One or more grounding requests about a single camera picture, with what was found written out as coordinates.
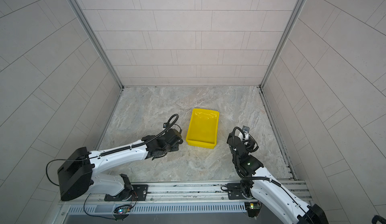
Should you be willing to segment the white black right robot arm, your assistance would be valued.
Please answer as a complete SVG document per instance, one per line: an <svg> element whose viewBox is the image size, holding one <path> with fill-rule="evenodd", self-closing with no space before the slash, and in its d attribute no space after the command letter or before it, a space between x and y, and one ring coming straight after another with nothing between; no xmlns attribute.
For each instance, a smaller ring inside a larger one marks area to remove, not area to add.
<svg viewBox="0 0 386 224"><path fill-rule="evenodd" d="M249 129L235 127L227 144L232 163L241 178L241 192L265 205L284 224L327 224L325 212L317 204L308 205L283 186L256 157L258 144Z"/></svg>

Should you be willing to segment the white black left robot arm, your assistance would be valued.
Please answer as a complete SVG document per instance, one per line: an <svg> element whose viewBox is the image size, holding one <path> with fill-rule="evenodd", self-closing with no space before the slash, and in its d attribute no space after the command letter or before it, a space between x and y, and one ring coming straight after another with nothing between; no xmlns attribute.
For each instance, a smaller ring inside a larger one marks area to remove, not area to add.
<svg viewBox="0 0 386 224"><path fill-rule="evenodd" d="M125 174L112 176L104 171L146 159L164 157L179 150L181 132L164 130L160 136L145 136L131 144L102 151L75 150L59 167L60 199L74 200L84 194L104 194L105 201L125 201L133 197L134 187Z"/></svg>

